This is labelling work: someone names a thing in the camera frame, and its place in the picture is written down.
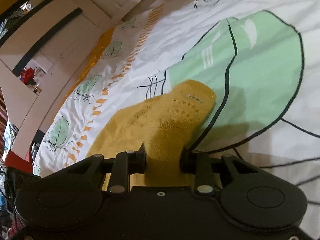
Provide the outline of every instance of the wooden wall panel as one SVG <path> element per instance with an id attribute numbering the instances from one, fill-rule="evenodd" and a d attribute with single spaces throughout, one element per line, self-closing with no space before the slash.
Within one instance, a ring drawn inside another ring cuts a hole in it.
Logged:
<path id="1" fill-rule="evenodd" d="M 28 19 L 0 47 L 0 60 L 13 70 L 29 49 L 77 6 L 71 0 L 54 0 Z"/>
<path id="2" fill-rule="evenodd" d="M 79 29 L 78 24 L 73 24 L 73 27 Z M 41 82 L 43 90 L 30 109 L 13 144 L 12 151 L 15 154 L 25 155 L 50 107 L 78 67 L 90 54 L 100 34 L 100 28 L 91 23 L 91 27 L 88 27 L 85 33 L 79 32 L 78 39 L 44 76 Z"/>
<path id="3" fill-rule="evenodd" d="M 23 84 L 2 61 L 0 61 L 0 73 L 0 87 L 8 118 L 20 128 L 37 95 Z"/>

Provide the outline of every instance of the metal screw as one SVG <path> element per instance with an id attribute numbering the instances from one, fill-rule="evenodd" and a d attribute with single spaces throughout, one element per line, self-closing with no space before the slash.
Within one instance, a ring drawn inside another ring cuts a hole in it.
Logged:
<path id="1" fill-rule="evenodd" d="M 211 187 L 210 185 L 201 185 L 197 187 L 197 191 L 200 193 L 210 193 L 213 191 L 213 187 Z"/>
<path id="2" fill-rule="evenodd" d="M 111 193 L 120 194 L 124 192 L 124 187 L 121 185 L 113 185 L 110 187 L 109 191 Z"/>

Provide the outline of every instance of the bed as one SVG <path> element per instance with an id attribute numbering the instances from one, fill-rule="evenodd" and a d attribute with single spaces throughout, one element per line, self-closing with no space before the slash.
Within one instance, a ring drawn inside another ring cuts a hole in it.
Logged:
<path id="1" fill-rule="evenodd" d="M 300 226 L 318 239 L 319 3 L 174 0 L 107 30 L 48 126 L 34 173 L 83 160 L 117 110 L 194 79 L 217 100 L 188 148 L 238 156 L 298 185 L 308 198 Z"/>

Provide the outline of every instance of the knitted sock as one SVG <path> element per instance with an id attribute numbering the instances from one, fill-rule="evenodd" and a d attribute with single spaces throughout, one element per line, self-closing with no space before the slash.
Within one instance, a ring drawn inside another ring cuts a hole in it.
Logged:
<path id="1" fill-rule="evenodd" d="M 114 158 L 119 152 L 138 150 L 144 142 L 147 169 L 145 174 L 131 176 L 131 186 L 189 185 L 188 176 L 179 169 L 180 154 L 214 102 L 215 93 L 209 87 L 187 80 L 169 94 L 119 110 L 97 136 L 88 156 Z"/>

